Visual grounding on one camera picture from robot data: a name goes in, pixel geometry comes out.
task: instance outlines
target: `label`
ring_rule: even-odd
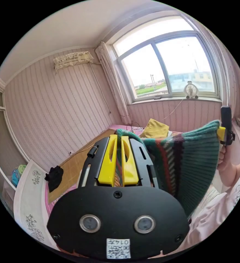
[[[106,257],[112,259],[131,258],[130,239],[106,239]]]

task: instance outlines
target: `window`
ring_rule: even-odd
[[[219,97],[209,51],[180,16],[145,23],[118,39],[113,48],[132,102],[184,96],[187,81],[197,86],[200,96]]]

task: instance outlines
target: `white fan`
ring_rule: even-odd
[[[184,88],[184,93],[186,94],[187,99],[198,98],[198,88],[192,84],[192,81],[187,82],[187,85]]]

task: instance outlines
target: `ceiling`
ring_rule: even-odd
[[[20,39],[3,62],[0,78],[7,83],[31,62],[55,51],[95,47],[116,21],[159,4],[151,0],[88,0],[61,9]]]

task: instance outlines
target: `yellow plastic clip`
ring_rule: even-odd
[[[128,136],[121,137],[123,186],[138,184],[138,174]]]
[[[116,150],[117,150],[117,135],[110,135],[110,139],[105,151],[101,170],[98,177],[100,184],[108,184],[114,186],[115,167],[116,167]]]
[[[216,131],[216,134],[218,136],[218,139],[222,142],[225,141],[225,131],[226,131],[226,128],[225,127],[219,127]]]

